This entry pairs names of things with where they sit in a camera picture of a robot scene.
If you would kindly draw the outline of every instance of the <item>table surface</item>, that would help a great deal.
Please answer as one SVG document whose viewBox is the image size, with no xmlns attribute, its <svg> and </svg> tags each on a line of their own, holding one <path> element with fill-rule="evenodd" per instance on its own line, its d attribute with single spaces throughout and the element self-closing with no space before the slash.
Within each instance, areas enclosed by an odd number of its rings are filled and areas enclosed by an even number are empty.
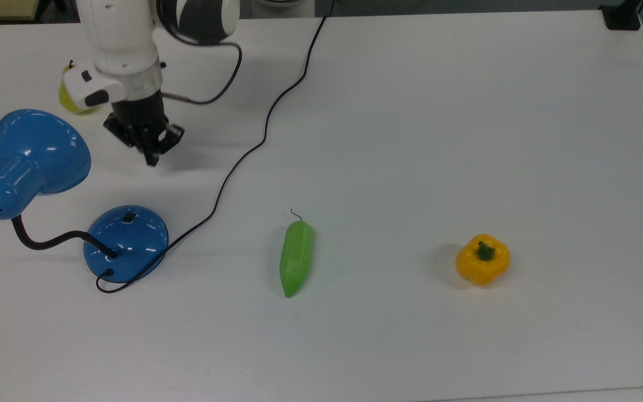
<svg viewBox="0 0 643 402">
<path fill-rule="evenodd" d="M 39 0 L 0 0 L 0 20 L 32 21 Z"/>
<path fill-rule="evenodd" d="M 241 21 L 229 92 L 166 103 L 186 128 L 158 167 L 74 116 L 79 25 L 0 26 L 0 118 L 65 117 L 93 168 L 23 218 L 35 239 L 143 204 L 171 236 L 206 216 L 299 74 L 318 20 Z M 154 34 L 167 92 L 217 93 L 237 59 Z M 301 293 L 279 252 L 316 232 Z M 489 232 L 507 275 L 454 255 Z M 153 273 L 104 295 L 79 242 L 34 252 L 0 222 L 0 400 L 439 400 L 643 387 L 643 30 L 599 11 L 330 18 L 306 81 L 217 215 Z"/>
</svg>

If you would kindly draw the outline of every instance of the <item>wire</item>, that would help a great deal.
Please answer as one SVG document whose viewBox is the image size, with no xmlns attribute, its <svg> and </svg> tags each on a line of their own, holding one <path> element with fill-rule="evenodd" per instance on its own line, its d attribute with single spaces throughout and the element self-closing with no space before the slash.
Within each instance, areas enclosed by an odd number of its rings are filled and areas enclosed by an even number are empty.
<svg viewBox="0 0 643 402">
<path fill-rule="evenodd" d="M 275 110 L 276 105 L 279 103 L 279 101 L 281 101 L 284 98 L 284 95 L 288 94 L 291 90 L 293 90 L 299 84 L 301 84 L 302 81 L 304 81 L 304 78 L 306 77 L 306 72 L 309 69 L 309 59 L 311 59 L 311 51 L 314 48 L 314 44 L 316 43 L 316 38 L 319 37 L 319 32 L 322 30 L 322 26 L 324 26 L 324 22 L 327 20 L 327 18 L 329 16 L 332 15 L 332 11 L 334 10 L 334 2 L 336 2 L 336 0 L 332 0 L 332 7 L 329 10 L 328 15 L 325 15 L 325 16 L 323 16 L 321 18 L 321 22 L 319 23 L 319 27 L 316 28 L 316 32 L 314 33 L 314 38 L 311 39 L 311 44 L 309 45 L 309 50 L 306 53 L 306 61 L 304 62 L 304 72 L 301 74 L 301 77 L 299 77 L 299 79 L 297 79 L 296 82 L 294 82 L 294 84 L 292 84 L 289 88 L 284 89 L 284 91 L 281 94 L 279 94 L 279 96 L 276 97 L 275 101 L 272 103 L 272 105 L 270 107 L 270 111 L 267 112 L 267 117 L 265 119 L 265 131 L 263 132 L 262 140 L 260 141 L 260 143 L 258 143 L 254 147 L 250 148 L 250 150 L 248 150 L 247 152 L 245 152 L 244 155 L 242 155 L 242 157 L 240 157 L 239 160 L 237 160 L 237 162 L 234 164 L 234 166 L 232 166 L 232 169 L 230 169 L 230 171 L 227 174 L 227 176 L 225 176 L 225 179 L 222 181 L 222 185 L 220 186 L 220 191 L 217 193 L 217 198 L 215 199 L 215 203 L 212 206 L 211 213 L 207 217 L 205 217 L 205 219 L 202 219 L 202 221 L 200 221 L 197 224 L 195 224 L 195 226 L 193 226 L 190 229 L 188 229 L 188 231 L 186 231 L 183 234 L 181 234 L 177 239 L 175 239 L 171 244 L 169 244 L 168 247 L 165 248 L 165 250 L 161 251 L 158 255 L 156 255 L 156 257 L 154 257 L 153 260 L 151 260 L 151 262 L 149 262 L 145 267 L 143 267 L 143 269 L 141 269 L 138 273 L 136 273 L 136 275 L 134 275 L 133 278 L 128 280 L 128 282 L 126 282 L 124 285 L 122 285 L 122 286 L 120 286 L 118 288 L 112 289 L 112 290 L 104 289 L 104 288 L 100 287 L 100 280 L 104 279 L 107 276 L 111 276 L 114 273 L 113 273 L 113 270 L 107 270 L 107 272 L 104 272 L 104 273 L 100 274 L 99 277 L 96 279 L 96 287 L 98 288 L 98 290 L 102 291 L 103 293 L 115 293 L 115 292 L 119 292 L 119 291 L 127 288 L 128 286 L 132 285 L 136 280 L 140 279 L 140 277 L 143 275 L 143 273 L 148 272 L 148 269 L 150 269 L 150 267 L 153 267 L 153 265 L 156 262 L 158 262 L 161 258 L 163 258 L 164 255 L 166 255 L 173 247 L 175 247 L 179 242 L 181 242 L 183 239 L 188 237 L 189 234 L 191 234 L 192 232 L 196 231 L 196 229 L 198 229 L 199 227 L 203 226 L 207 221 L 209 221 L 212 218 L 212 216 L 215 215 L 215 213 L 217 211 L 217 206 L 219 205 L 220 199 L 222 197 L 222 191 L 225 189 L 225 186 L 227 185 L 227 181 L 229 180 L 230 176 L 232 176 L 232 173 L 234 173 L 234 171 L 237 169 L 237 167 L 240 165 L 240 163 L 242 163 L 242 161 L 249 154 L 253 153 L 255 150 L 257 150 L 258 148 L 260 148 L 262 145 L 265 144 L 265 142 L 267 140 L 268 128 L 270 128 L 270 117 L 272 115 L 273 110 Z"/>
<path fill-rule="evenodd" d="M 18 239 L 21 240 L 23 245 L 32 250 L 48 250 L 52 247 L 60 245 L 66 240 L 79 238 L 96 247 L 96 249 L 100 250 L 100 252 L 110 258 L 115 258 L 117 256 L 114 250 L 111 250 L 109 247 L 102 244 L 102 242 L 96 239 L 96 237 L 93 237 L 89 232 L 71 231 L 56 236 L 51 240 L 46 240 L 45 242 L 36 242 L 32 240 L 26 233 L 26 229 L 23 227 L 23 221 L 21 221 L 21 216 L 11 218 L 11 223 L 13 224 L 13 230 L 16 232 L 16 236 L 18 237 Z"/>
<path fill-rule="evenodd" d="M 187 102 L 187 103 L 192 103 L 192 104 L 211 104 L 212 102 L 215 102 L 217 99 L 220 99 L 222 95 L 227 92 L 227 89 L 232 85 L 232 81 L 234 81 L 235 77 L 237 76 L 237 71 L 239 71 L 239 67 L 242 65 L 242 48 L 240 48 L 239 44 L 233 43 L 233 42 L 223 42 L 219 44 L 209 44 L 209 45 L 201 45 L 201 44 L 193 44 L 193 46 L 232 46 L 237 48 L 237 66 L 234 67 L 234 71 L 232 71 L 232 76 L 227 80 L 227 84 L 225 84 L 225 87 L 222 89 L 222 91 L 219 92 L 215 97 L 212 99 L 209 99 L 207 101 L 196 101 L 193 99 L 190 99 L 189 97 L 183 97 L 180 95 L 175 95 L 175 94 L 166 94 L 163 93 L 163 97 L 170 98 L 170 99 L 175 99 L 177 101 L 181 102 Z"/>
</svg>

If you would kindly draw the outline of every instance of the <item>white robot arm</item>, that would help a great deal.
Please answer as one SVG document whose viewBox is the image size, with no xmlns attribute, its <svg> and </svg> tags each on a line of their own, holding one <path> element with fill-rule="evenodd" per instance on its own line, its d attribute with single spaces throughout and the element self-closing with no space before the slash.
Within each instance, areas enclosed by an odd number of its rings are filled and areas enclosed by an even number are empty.
<svg viewBox="0 0 643 402">
<path fill-rule="evenodd" d="M 155 166 L 184 133 L 164 114 L 155 23 L 185 43 L 218 44 L 237 26 L 239 0 L 76 0 L 76 5 L 93 59 L 64 74 L 66 91 L 80 109 L 112 103 L 105 127 Z"/>
</svg>

